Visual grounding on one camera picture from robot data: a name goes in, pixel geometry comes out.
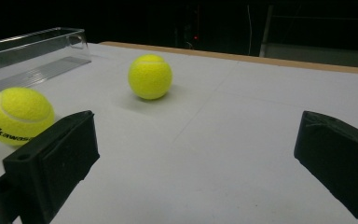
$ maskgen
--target white table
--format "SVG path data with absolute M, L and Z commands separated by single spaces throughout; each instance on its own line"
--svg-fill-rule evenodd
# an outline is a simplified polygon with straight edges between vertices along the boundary
M 351 69 L 152 47 L 89 50 L 91 63 L 34 87 L 57 119 L 91 110 L 101 154 L 52 223 L 358 223 L 294 158 L 304 110 L 358 128 Z M 127 82 L 132 60 L 145 53 L 173 70 L 160 100 L 137 98 Z M 12 151 L 0 143 L 0 175 Z

